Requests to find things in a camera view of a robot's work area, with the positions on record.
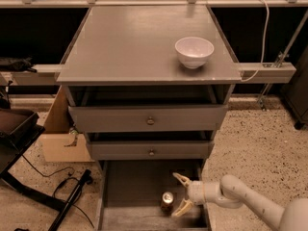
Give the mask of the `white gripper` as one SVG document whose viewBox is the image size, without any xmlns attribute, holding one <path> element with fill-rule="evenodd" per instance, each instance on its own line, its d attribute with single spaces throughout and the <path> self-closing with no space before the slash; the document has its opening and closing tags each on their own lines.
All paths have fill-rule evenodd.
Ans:
<svg viewBox="0 0 308 231">
<path fill-rule="evenodd" d="M 194 205 L 205 203 L 204 183 L 202 181 L 191 181 L 188 177 L 173 172 L 172 175 L 187 188 L 188 199 L 183 198 L 179 207 L 171 214 L 173 218 L 185 215 Z"/>
</svg>

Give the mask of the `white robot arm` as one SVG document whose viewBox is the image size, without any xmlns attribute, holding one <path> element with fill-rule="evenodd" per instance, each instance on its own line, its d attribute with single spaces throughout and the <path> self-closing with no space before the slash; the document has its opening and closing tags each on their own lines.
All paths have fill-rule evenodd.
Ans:
<svg viewBox="0 0 308 231">
<path fill-rule="evenodd" d="M 219 182 L 193 181 L 173 172 L 186 189 L 179 207 L 172 213 L 182 217 L 195 205 L 214 203 L 222 208 L 237 209 L 245 205 L 272 231 L 308 231 L 308 199 L 299 198 L 281 207 L 255 192 L 234 175 L 224 175 Z"/>
</svg>

